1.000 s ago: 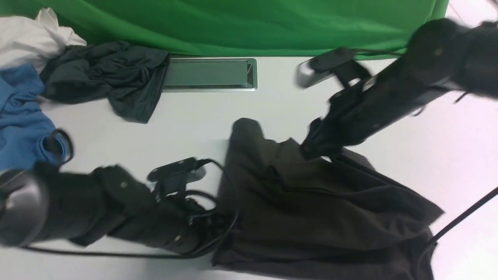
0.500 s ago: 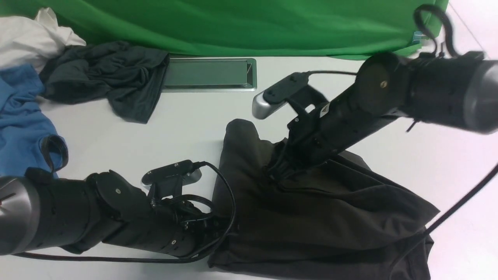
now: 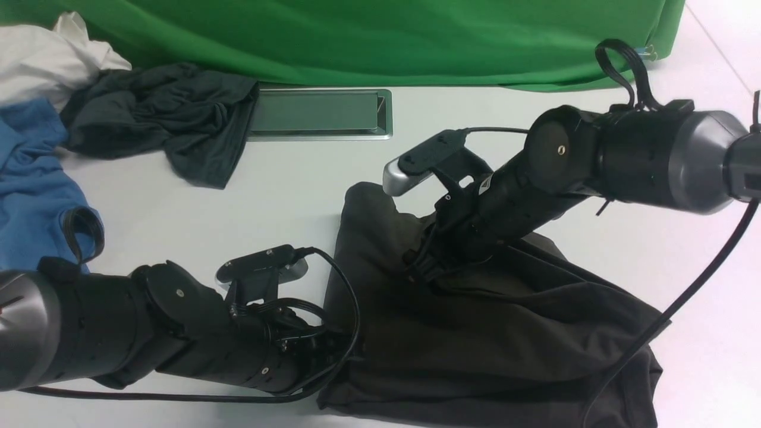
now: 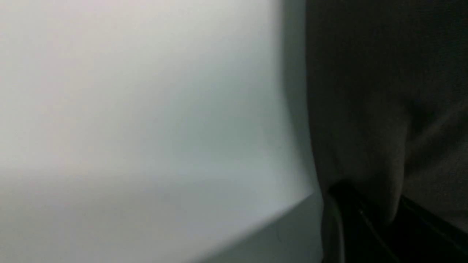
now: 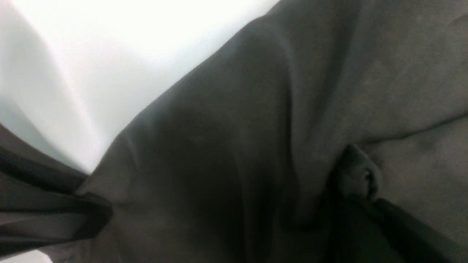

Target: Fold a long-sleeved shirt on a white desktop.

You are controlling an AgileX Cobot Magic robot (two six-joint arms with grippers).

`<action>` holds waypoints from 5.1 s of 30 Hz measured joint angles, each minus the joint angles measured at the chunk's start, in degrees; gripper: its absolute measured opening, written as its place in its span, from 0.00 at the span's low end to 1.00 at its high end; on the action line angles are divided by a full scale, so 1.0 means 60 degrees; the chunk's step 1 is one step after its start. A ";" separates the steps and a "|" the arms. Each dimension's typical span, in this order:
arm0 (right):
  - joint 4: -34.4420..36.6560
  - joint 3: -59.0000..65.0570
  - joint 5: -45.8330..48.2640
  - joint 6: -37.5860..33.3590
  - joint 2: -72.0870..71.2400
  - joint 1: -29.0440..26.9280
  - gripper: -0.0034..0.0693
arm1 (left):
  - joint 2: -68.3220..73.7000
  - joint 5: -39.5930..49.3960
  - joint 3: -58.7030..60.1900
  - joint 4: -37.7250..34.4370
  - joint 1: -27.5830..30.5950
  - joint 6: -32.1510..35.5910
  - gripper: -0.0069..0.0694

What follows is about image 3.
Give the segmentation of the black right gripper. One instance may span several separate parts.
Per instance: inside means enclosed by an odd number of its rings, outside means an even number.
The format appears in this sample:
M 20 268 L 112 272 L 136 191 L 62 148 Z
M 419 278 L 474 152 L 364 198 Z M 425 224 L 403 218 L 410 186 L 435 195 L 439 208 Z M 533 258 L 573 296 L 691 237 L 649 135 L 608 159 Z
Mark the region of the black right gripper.
M 587 200 L 587 195 L 541 190 L 531 184 L 526 164 L 524 156 L 516 156 L 481 181 L 437 202 L 434 221 L 426 227 L 420 247 L 403 257 L 405 276 L 416 284 L 429 284 L 481 265 Z

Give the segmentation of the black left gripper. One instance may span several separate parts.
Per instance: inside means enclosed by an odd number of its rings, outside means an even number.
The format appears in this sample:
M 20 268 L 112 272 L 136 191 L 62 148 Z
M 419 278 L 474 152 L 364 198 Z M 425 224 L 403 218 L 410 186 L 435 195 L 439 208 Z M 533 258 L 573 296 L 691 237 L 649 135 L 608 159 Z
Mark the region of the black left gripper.
M 223 328 L 192 339 L 158 372 L 284 396 L 320 384 L 353 348 L 353 334 L 320 306 L 279 298 L 249 304 Z

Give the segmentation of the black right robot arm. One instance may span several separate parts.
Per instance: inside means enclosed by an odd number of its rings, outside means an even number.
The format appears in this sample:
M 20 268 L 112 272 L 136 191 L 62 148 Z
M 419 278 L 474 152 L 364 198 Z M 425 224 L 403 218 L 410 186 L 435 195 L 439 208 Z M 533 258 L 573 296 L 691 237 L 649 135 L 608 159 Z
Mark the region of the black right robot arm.
M 421 246 L 404 257 L 410 280 L 428 284 L 483 263 L 590 197 L 700 215 L 759 202 L 759 124 L 746 129 L 688 99 L 659 103 L 642 58 L 622 40 L 601 41 L 595 59 L 626 89 L 626 103 L 606 113 L 549 109 L 495 170 L 466 142 L 496 127 L 443 130 L 386 166 L 391 197 L 430 177 L 446 188 Z

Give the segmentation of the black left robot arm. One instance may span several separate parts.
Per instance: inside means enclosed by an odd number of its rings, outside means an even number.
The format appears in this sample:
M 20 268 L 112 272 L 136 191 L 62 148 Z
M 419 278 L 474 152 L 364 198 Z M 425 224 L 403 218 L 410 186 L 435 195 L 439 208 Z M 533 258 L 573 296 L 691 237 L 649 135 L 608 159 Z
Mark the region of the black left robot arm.
M 229 260 L 215 276 L 225 295 L 172 261 L 128 276 L 84 273 L 76 233 L 105 237 L 84 206 L 62 233 L 74 260 L 42 257 L 2 271 L 2 391 L 79 400 L 284 404 L 326 387 L 353 356 L 360 304 L 337 262 L 316 247 L 278 246 Z M 323 257 L 348 292 L 353 327 L 316 304 L 281 298 L 306 258 Z

